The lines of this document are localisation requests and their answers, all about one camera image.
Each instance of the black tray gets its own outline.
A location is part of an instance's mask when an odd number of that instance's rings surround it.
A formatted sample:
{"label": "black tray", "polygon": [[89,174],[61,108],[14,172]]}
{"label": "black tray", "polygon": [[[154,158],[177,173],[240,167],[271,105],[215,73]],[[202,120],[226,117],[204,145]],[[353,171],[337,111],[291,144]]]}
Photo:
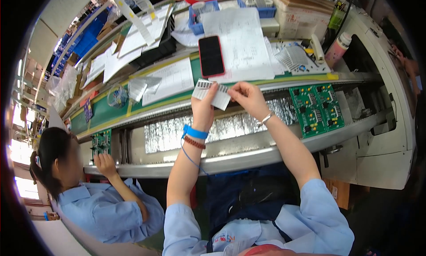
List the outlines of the black tray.
{"label": "black tray", "polygon": [[141,70],[142,68],[150,66],[154,62],[176,52],[176,40],[171,35],[174,29],[175,20],[171,16],[166,23],[166,29],[161,37],[160,45],[155,49],[143,52],[140,57],[130,62],[130,65],[135,67],[137,70]]}

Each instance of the logo on shirt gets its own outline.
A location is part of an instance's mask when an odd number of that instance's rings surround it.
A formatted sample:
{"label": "logo on shirt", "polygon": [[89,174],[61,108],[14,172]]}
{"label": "logo on shirt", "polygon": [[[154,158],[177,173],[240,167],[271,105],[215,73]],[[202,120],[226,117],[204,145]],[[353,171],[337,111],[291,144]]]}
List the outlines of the logo on shirt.
{"label": "logo on shirt", "polygon": [[232,243],[232,242],[235,241],[235,236],[229,236],[229,235],[221,234],[219,237],[215,238],[213,243],[216,243],[216,242],[219,242],[219,241]]}

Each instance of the pink water bottle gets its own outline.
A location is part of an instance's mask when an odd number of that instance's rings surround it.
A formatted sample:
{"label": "pink water bottle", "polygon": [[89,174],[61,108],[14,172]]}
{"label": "pink water bottle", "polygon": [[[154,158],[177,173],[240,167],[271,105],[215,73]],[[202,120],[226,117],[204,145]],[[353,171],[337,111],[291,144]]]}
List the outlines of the pink water bottle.
{"label": "pink water bottle", "polygon": [[342,33],[337,40],[334,41],[325,55],[325,61],[327,62],[328,67],[333,68],[335,63],[342,58],[351,41],[352,37],[346,32]]}

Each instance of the black hair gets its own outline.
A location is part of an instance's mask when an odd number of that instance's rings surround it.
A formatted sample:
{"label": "black hair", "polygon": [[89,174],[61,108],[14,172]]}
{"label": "black hair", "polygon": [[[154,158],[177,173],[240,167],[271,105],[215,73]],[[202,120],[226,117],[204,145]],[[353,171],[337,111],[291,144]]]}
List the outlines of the black hair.
{"label": "black hair", "polygon": [[[52,175],[52,165],[56,159],[64,160],[71,146],[71,135],[58,127],[46,129],[40,137],[38,153],[33,152],[30,158],[30,168],[37,179],[52,195],[57,202],[62,190],[61,181]],[[40,166],[37,165],[35,157],[40,158]]]}

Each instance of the white machine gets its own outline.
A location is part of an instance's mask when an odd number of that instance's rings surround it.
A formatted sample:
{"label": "white machine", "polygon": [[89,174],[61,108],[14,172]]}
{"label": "white machine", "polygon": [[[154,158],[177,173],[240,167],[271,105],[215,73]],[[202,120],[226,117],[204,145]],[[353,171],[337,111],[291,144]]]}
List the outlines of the white machine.
{"label": "white machine", "polygon": [[363,186],[403,189],[409,178],[415,149],[415,98],[407,75],[380,26],[364,10],[352,6],[341,29],[356,35],[374,61],[384,88],[388,123],[358,135],[328,151],[328,168],[322,176]]}

